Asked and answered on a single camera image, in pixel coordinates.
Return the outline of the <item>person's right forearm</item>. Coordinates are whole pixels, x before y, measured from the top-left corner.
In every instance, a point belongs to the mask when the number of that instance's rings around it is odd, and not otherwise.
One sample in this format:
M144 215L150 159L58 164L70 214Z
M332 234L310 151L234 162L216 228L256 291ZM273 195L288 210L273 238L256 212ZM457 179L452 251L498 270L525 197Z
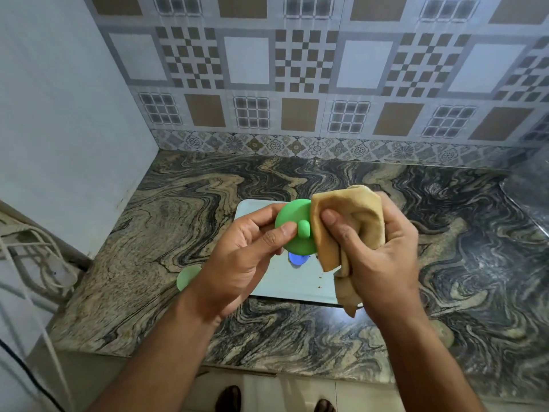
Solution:
M420 306L370 316L387 346L406 412L487 412Z

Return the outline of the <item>person's left forearm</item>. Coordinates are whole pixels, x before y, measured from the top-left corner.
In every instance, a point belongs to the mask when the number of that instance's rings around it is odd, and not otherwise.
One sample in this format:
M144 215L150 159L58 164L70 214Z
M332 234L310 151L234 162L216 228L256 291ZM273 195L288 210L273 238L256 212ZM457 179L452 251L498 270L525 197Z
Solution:
M220 311L202 289L187 287L87 412L178 412Z

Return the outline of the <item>person's left foot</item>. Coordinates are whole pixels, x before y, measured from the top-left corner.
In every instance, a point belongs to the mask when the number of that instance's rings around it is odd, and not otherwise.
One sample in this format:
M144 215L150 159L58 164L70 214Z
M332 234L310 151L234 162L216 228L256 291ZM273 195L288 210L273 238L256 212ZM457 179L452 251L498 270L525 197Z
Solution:
M215 412L242 412L242 392L238 386L228 386L220 393Z

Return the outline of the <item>person's right hand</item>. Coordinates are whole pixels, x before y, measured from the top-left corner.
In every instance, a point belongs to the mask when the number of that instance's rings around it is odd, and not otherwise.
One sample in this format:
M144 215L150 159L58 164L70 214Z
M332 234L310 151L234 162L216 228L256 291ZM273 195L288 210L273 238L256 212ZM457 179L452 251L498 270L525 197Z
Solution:
M424 310L418 287L418 231L385 193L378 195L387 242L373 250L357 235L357 254L347 254L354 288L370 318L370 314L382 311L415 310L419 306Z

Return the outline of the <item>shiny steel appliance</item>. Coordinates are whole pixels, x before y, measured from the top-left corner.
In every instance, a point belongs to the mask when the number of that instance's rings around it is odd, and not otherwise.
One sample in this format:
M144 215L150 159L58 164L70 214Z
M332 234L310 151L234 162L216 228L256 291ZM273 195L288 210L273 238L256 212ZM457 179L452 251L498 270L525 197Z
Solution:
M500 186L504 195L549 238L549 144L511 169Z

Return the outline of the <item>pale blue rectangular tray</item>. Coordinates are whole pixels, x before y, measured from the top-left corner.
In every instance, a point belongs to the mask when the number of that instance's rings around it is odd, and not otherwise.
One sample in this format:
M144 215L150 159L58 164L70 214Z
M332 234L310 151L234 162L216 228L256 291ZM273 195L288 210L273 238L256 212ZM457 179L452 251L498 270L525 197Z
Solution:
M338 305L334 288L335 270L324 271L317 253L301 267L294 268L288 251L271 258L266 273L251 293L256 297L298 300L309 303Z

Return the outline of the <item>tan cleaning cloth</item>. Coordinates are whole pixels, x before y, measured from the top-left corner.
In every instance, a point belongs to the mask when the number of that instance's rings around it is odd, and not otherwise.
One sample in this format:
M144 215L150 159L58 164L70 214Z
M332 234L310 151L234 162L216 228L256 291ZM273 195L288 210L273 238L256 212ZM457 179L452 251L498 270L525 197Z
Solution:
M370 249L385 244L385 226L381 198L364 185L312 195L310 222L319 263L324 272L335 270L334 288L339 305L347 315L355 317L362 305L351 281L351 266L346 253L325 228L321 214L333 209L342 215Z

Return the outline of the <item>small light green lid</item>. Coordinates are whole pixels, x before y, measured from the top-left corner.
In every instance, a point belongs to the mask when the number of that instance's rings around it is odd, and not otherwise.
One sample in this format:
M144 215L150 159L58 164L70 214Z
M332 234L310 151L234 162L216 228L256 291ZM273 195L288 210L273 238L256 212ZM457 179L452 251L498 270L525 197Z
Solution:
M176 287L179 292L183 291L190 282L200 273L201 264L192 264L185 266L176 278Z

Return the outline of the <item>green lid with knob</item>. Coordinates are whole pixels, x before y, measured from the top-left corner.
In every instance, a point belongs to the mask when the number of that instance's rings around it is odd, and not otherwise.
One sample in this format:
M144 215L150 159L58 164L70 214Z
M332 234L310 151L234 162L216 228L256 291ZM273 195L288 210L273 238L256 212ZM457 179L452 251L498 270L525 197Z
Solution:
M297 225L297 234L284 246L285 250L299 256L317 253L312 230L311 200L296 199L286 203L276 217L275 227L278 228L287 222Z

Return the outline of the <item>person's left hand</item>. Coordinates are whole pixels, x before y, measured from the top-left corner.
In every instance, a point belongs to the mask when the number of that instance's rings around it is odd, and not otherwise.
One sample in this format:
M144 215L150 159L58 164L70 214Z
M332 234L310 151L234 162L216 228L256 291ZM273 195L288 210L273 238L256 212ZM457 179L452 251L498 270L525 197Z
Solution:
M200 273L182 291L185 315L204 323L219 322L251 294L266 273L271 258L253 262L253 240L259 228L274 223L285 203L274 203L241 216L217 241Z

